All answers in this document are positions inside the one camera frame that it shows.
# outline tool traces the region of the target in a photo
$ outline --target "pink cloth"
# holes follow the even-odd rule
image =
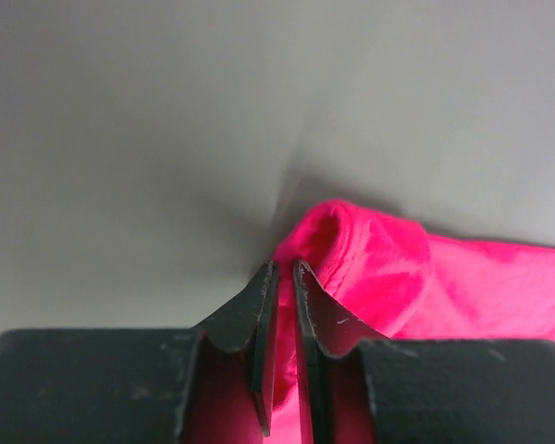
[[[267,443],[300,443],[292,262],[306,260],[335,299],[397,339],[555,340],[555,250],[453,240],[344,201],[313,208],[277,247],[275,411]]]

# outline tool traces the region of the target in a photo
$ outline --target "gray surface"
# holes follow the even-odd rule
[[[0,0],[0,330],[190,324],[332,195],[555,245],[555,1]]]

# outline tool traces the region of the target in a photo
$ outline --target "pink towel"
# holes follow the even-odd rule
[[[392,338],[555,340],[555,250],[453,240],[344,201],[313,208],[277,247],[275,412],[268,443],[300,443],[292,262]]]

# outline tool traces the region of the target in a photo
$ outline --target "pink fabric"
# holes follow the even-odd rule
[[[277,247],[275,412],[267,443],[300,443],[292,262],[335,299],[398,339],[555,340],[555,250],[428,234],[419,223],[328,201]]]

